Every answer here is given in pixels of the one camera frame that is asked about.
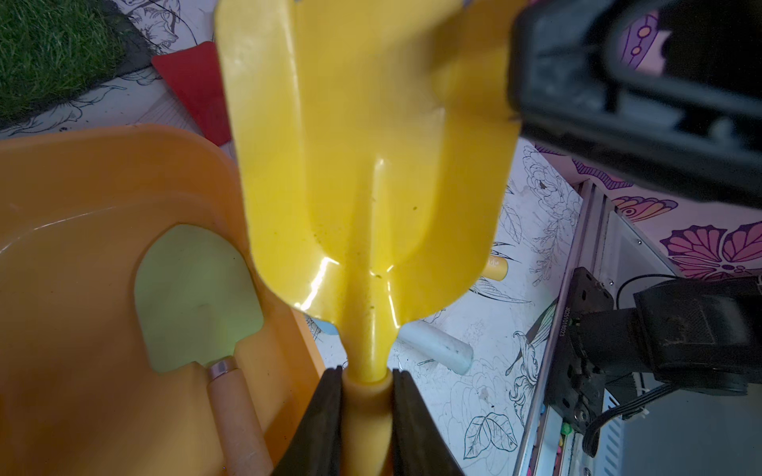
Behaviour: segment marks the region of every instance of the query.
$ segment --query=line drawing of flower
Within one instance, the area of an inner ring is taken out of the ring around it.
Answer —
[[[539,274],[532,282],[533,286],[537,286],[542,281],[549,280],[552,268],[560,264],[561,257],[568,255],[582,198],[531,145],[524,146],[523,165],[527,173],[527,185],[539,200],[540,208],[549,215],[543,234],[532,239],[535,244],[533,251],[541,256],[537,260],[537,267],[530,270]]]
[[[451,388],[438,418],[437,427],[463,468],[483,465],[477,468],[502,474],[515,461],[517,435],[523,428],[514,433],[520,422],[509,414],[509,388],[499,371],[506,365],[498,357],[491,363],[474,359],[469,374]]]
[[[121,0],[120,8],[140,33],[160,53],[176,51],[174,44],[180,39],[181,29],[187,30],[198,44],[191,27],[181,16],[180,0]]]
[[[674,200],[659,200],[642,196],[620,196],[611,200],[632,222],[642,222],[654,216],[664,215],[677,208]]]
[[[14,124],[0,130],[0,134],[7,134],[8,137],[16,134],[34,134],[54,129],[61,124],[68,122],[77,122],[82,118],[82,108],[91,106],[101,101],[106,94],[113,90],[125,91],[126,88],[116,85],[101,85],[84,93],[82,96],[58,104],[42,114],[37,114],[23,123]]]
[[[521,424],[524,426],[527,425],[527,415],[529,414],[529,407],[534,397],[535,387],[537,386],[539,365],[542,359],[542,356],[537,356],[536,349],[545,348],[544,346],[540,347],[540,344],[548,340],[550,326],[555,315],[555,307],[558,303],[558,298],[551,302],[526,333],[521,331],[514,332],[514,338],[519,340],[520,351],[516,359],[511,363],[511,366],[505,371],[505,375],[509,376],[514,370],[516,363],[521,361],[519,375],[514,380],[514,388],[509,392],[508,398],[514,402],[516,416],[519,417]]]
[[[741,225],[731,233],[712,225],[693,225],[673,230],[661,244],[688,278],[722,280],[762,271],[739,264],[762,257],[762,221]]]
[[[156,81],[157,79],[161,79],[162,77],[156,72],[156,70],[153,68],[153,66],[149,66],[148,68],[139,69],[138,71],[127,73],[126,75],[120,76],[122,79],[125,79],[127,81],[134,81],[137,84],[141,86],[147,86]]]

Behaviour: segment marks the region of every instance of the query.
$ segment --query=green trowel blade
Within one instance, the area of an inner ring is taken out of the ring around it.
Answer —
[[[193,225],[171,228],[146,252],[135,278],[135,308],[156,372],[232,355],[235,343],[263,323],[241,254]]]

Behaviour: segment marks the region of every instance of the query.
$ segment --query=artificial grass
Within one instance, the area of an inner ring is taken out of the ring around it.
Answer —
[[[0,127],[112,79],[124,57],[101,0],[0,0]]]

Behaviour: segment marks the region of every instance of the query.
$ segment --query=black cable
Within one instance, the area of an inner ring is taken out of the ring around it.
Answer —
[[[624,414],[624,415],[622,415],[622,420],[623,420],[623,421],[627,421],[627,420],[629,420],[630,418],[634,417],[635,415],[638,415],[638,414],[640,414],[640,413],[641,413],[641,412],[643,412],[644,410],[645,410],[645,408],[642,408],[642,407],[641,407],[641,408],[638,408],[637,410],[633,410],[633,411],[629,412],[628,414]]]
[[[614,305],[616,306],[615,309],[619,309],[619,298],[622,295],[622,289],[624,289],[624,286],[627,286],[632,281],[640,280],[641,278],[671,278],[673,280],[681,279],[679,276],[672,276],[670,274],[659,274],[659,273],[641,274],[640,276],[635,276],[634,278],[630,278],[624,283],[622,283],[622,285],[616,291],[616,300],[614,301]]]
[[[595,458],[595,454],[598,453],[598,439],[600,438],[600,429],[604,427],[609,420],[612,420],[622,414],[632,414],[632,412],[643,408],[645,405],[651,403],[657,398],[669,395],[678,387],[674,384],[664,384],[651,391],[644,393],[637,397],[635,400],[621,404],[618,407],[610,408],[604,411],[602,414],[590,423],[588,429],[584,432],[584,438],[582,439],[582,450]]]

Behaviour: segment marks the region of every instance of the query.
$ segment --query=purple flower print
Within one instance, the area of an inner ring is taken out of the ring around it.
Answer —
[[[578,174],[592,175],[593,177],[600,180],[601,183],[603,183],[604,187],[606,187],[609,190],[617,190],[620,188],[632,187],[632,184],[630,182],[625,182],[624,180],[620,178],[612,177],[611,175],[607,174],[606,172],[600,169],[583,164],[576,158],[571,158],[571,161],[574,163],[574,166],[577,169]]]
[[[659,200],[653,197],[620,196],[611,201],[633,222],[641,222],[677,208],[677,202],[674,200]]]
[[[762,222],[727,231],[711,225],[694,225],[672,231],[672,236],[661,243],[670,260],[689,278],[721,280],[756,274],[758,269],[749,270],[740,263],[762,257]]]
[[[658,18],[656,12],[633,21],[620,38],[621,61],[630,68],[637,68],[645,58],[651,44],[656,38]]]
[[[535,144],[535,145],[534,145],[534,148],[535,148],[535,149],[537,149],[537,151],[538,151],[540,154],[550,154],[550,155],[563,155],[563,154],[559,154],[559,153],[558,153],[558,152],[556,152],[556,151],[550,150],[550,149],[548,149],[547,147],[542,147],[540,144]]]

